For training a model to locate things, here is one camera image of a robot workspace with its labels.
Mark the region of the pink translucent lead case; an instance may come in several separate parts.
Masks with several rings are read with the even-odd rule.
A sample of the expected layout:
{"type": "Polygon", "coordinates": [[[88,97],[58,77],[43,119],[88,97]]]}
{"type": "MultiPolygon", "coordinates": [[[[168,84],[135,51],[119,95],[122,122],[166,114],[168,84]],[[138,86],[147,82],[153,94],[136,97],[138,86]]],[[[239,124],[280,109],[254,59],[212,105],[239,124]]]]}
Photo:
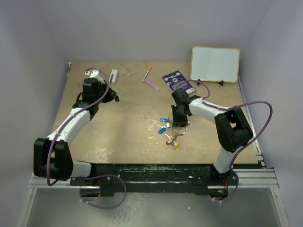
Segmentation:
{"type": "Polygon", "coordinates": [[[156,91],[159,91],[159,90],[160,90],[160,88],[157,87],[157,86],[156,86],[154,83],[152,83],[150,80],[145,79],[144,82],[145,82],[146,84],[148,84],[150,87],[152,87],[154,90],[156,90],[156,91]]]}

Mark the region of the large blue key tag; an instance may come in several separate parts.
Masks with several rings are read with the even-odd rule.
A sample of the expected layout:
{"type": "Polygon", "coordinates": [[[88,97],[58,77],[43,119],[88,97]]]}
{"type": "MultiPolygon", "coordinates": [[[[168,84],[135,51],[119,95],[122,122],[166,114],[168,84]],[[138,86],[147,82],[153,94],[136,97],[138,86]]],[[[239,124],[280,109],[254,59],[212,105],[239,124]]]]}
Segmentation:
{"type": "Polygon", "coordinates": [[[163,127],[163,128],[161,128],[160,130],[158,130],[158,134],[163,134],[163,133],[166,132],[166,130],[167,130],[167,128],[166,128],[166,127],[163,127]]]}

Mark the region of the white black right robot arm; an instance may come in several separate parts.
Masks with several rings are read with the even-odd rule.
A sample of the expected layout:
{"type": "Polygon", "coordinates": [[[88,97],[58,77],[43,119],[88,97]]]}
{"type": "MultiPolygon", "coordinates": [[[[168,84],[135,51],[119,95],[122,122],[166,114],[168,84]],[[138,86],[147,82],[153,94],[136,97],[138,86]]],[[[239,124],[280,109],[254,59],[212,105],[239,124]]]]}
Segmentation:
{"type": "Polygon", "coordinates": [[[172,108],[172,125],[184,128],[189,124],[188,117],[197,115],[215,124],[221,150],[210,174],[211,181],[221,185],[227,180],[227,172],[232,168],[236,152],[248,145],[253,138],[252,129],[239,109],[229,110],[205,101],[199,96],[189,96],[183,89],[172,92],[175,104],[172,108]]]}

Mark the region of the purple paperback book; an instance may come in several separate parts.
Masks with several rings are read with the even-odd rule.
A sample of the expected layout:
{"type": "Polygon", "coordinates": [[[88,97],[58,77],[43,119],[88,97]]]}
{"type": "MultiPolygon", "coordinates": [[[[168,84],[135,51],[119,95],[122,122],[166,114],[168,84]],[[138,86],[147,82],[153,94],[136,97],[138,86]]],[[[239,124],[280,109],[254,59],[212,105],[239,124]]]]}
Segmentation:
{"type": "Polygon", "coordinates": [[[180,73],[179,70],[162,76],[162,79],[173,92],[180,88],[184,89],[188,95],[196,92],[195,88],[189,82],[187,82],[187,79],[180,73]]]}

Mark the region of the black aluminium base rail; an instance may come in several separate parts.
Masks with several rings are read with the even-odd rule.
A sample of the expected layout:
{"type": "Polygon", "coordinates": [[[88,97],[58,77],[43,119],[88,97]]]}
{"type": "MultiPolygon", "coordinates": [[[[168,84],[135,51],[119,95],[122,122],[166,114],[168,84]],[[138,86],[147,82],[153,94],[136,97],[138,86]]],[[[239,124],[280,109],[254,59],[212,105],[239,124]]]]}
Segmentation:
{"type": "Polygon", "coordinates": [[[88,177],[69,177],[55,182],[56,188],[101,190],[101,196],[116,192],[194,193],[231,195],[238,188],[277,188],[273,169],[261,163],[236,165],[218,174],[211,164],[92,164],[88,177]]]}

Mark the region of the black whiteboard stand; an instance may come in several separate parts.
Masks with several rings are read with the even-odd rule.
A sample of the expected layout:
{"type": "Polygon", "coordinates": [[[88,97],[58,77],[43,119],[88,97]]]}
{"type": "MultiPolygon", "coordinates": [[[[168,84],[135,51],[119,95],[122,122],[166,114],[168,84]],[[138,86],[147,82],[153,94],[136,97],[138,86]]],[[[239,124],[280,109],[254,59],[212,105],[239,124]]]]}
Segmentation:
{"type": "MultiPolygon", "coordinates": [[[[203,82],[202,82],[200,79],[198,79],[198,80],[196,81],[196,83],[197,83],[198,86],[199,86],[200,84],[203,84],[203,82]]],[[[223,86],[223,85],[224,85],[224,81],[221,80],[221,81],[219,82],[219,85],[223,86]]]]}

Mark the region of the yellow framed whiteboard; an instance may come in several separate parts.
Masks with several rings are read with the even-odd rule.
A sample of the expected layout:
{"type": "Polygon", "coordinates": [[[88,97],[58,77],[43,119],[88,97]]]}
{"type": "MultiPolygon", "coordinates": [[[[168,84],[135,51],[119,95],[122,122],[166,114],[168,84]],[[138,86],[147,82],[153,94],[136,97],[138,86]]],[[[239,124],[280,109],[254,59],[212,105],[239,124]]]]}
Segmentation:
{"type": "Polygon", "coordinates": [[[239,76],[240,54],[237,48],[194,46],[190,78],[205,82],[235,83],[239,76]]]}

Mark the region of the yellow capped marker pen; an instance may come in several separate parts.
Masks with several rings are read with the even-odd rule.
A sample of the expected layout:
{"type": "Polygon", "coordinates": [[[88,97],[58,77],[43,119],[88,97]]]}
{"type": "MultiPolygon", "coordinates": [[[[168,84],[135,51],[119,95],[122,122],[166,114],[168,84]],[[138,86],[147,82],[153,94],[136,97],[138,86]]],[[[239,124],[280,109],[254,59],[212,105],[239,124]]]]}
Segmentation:
{"type": "Polygon", "coordinates": [[[149,66],[149,67],[148,67],[148,69],[147,69],[147,71],[146,71],[146,73],[145,73],[145,75],[144,75],[144,77],[143,77],[142,83],[144,83],[144,81],[146,80],[146,78],[147,78],[147,76],[148,76],[148,74],[149,74],[151,68],[152,68],[152,66],[149,66]]]}

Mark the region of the white stapler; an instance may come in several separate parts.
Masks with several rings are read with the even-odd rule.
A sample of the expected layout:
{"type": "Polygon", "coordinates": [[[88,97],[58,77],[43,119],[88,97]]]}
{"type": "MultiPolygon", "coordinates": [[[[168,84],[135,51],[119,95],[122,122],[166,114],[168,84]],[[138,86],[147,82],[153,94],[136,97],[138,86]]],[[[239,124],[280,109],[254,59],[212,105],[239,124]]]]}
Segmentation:
{"type": "Polygon", "coordinates": [[[115,84],[117,81],[117,76],[118,76],[118,70],[112,69],[109,76],[109,82],[115,84]]]}

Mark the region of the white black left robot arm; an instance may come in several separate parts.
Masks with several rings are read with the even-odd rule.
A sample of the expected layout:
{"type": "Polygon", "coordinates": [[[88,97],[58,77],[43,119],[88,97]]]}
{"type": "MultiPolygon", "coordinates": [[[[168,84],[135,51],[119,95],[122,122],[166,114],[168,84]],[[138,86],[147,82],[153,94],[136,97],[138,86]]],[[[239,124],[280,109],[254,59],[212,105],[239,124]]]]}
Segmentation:
{"type": "Polygon", "coordinates": [[[63,123],[46,138],[34,142],[34,175],[44,177],[49,186],[57,181],[80,177],[86,185],[97,181],[92,165],[74,161],[69,146],[79,132],[95,116],[100,103],[118,101],[118,95],[109,87],[107,78],[90,76],[84,79],[82,92],[78,94],[71,112],[63,123]]]}

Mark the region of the large metal keyring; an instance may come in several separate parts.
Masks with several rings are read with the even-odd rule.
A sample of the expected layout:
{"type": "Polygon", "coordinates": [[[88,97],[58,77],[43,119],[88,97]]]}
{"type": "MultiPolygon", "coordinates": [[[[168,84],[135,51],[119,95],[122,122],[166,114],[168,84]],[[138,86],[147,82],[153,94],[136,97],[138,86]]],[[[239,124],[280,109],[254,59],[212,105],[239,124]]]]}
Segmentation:
{"type": "Polygon", "coordinates": [[[187,126],[172,126],[172,132],[176,135],[176,136],[183,136],[186,134],[187,132],[187,126]]]}

